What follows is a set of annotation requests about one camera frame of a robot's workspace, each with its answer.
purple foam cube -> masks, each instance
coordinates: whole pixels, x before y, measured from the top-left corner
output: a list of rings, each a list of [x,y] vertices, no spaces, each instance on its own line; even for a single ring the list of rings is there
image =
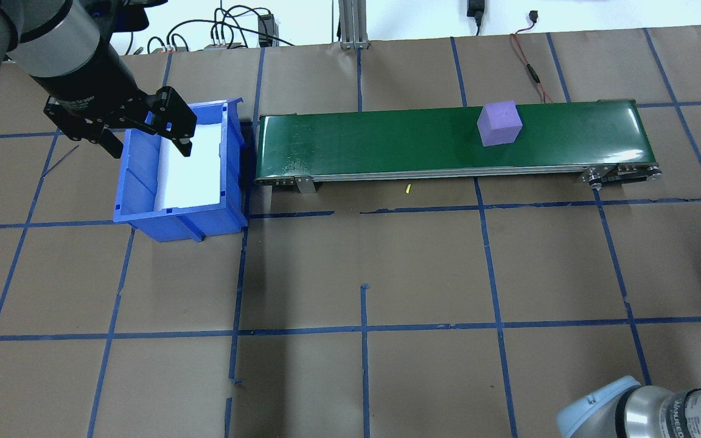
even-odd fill
[[[514,100],[487,103],[478,118],[478,130],[481,132],[483,146],[496,146],[514,142],[521,132],[523,123],[515,109]]]

white wall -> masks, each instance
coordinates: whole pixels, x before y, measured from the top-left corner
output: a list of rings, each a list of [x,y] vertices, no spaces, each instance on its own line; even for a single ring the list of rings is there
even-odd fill
[[[223,3],[226,8],[237,4],[230,0]],[[281,38],[293,44],[326,44],[334,39],[337,0],[258,0],[244,4],[272,9]],[[147,9],[150,27],[134,34],[134,48],[145,46],[152,36],[164,38],[181,21],[212,19],[212,11],[219,5],[218,0],[171,0]],[[466,8],[467,0],[368,0],[368,34],[372,40],[473,35],[475,22],[465,16]],[[540,13],[534,32],[701,24],[701,0],[486,0],[481,34],[504,34],[526,27],[531,9]],[[257,28],[253,15],[239,21],[242,27]],[[209,28],[209,23],[191,23],[178,33],[195,50],[211,43]],[[256,36],[251,34],[248,42],[256,45]],[[125,52],[128,34],[114,35],[112,43],[120,53]]]

robotic arm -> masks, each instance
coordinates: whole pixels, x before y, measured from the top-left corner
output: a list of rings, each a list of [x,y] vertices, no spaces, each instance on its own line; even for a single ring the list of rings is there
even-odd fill
[[[0,0],[0,64],[7,53],[50,94],[44,113],[73,141],[88,139],[120,158],[123,145],[110,130],[138,128],[187,157],[197,116],[170,86],[141,91],[110,45],[116,21],[129,25],[119,30],[142,30],[142,8],[165,2]]]

conveyor belt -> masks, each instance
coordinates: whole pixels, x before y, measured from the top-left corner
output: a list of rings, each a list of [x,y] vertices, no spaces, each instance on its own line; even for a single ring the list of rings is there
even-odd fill
[[[256,182],[587,172],[608,183],[660,174],[633,100],[518,105],[517,140],[494,147],[481,144],[480,113],[469,107],[265,116]]]

red wire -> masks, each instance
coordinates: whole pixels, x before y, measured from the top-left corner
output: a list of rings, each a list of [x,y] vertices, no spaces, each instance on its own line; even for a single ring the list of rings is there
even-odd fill
[[[532,25],[529,27],[525,27],[523,29],[516,30],[515,33],[510,33],[510,37],[512,38],[513,41],[515,41],[515,45],[518,46],[518,51],[521,52],[521,58],[523,59],[524,64],[529,64],[529,60],[526,59],[526,55],[523,53],[523,48],[521,47],[521,42],[518,41],[517,33],[524,32],[526,30],[531,30],[533,27],[534,27],[534,23],[532,23]],[[548,100],[550,100],[551,103],[553,103],[553,99],[551,99],[551,96],[545,91],[545,88],[543,88],[543,84],[538,83],[537,87],[539,87],[540,91],[543,92],[543,103],[545,102],[545,97],[547,97]]]

